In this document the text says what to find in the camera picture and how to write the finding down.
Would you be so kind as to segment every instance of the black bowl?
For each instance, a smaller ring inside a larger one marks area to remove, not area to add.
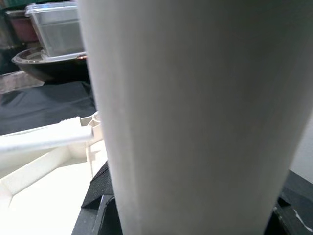
[[[12,61],[32,77],[48,83],[89,81],[87,60],[80,58],[48,62],[42,59],[41,47],[18,53]]]

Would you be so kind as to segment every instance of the plastic lid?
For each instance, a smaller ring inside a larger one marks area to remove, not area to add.
[[[64,11],[77,9],[77,2],[65,1],[45,4],[31,4],[26,7],[26,16],[34,13],[49,12],[49,11]]]

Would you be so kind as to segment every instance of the white pole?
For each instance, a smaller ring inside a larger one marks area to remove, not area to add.
[[[124,235],[261,235],[312,108],[313,4],[78,2]]]

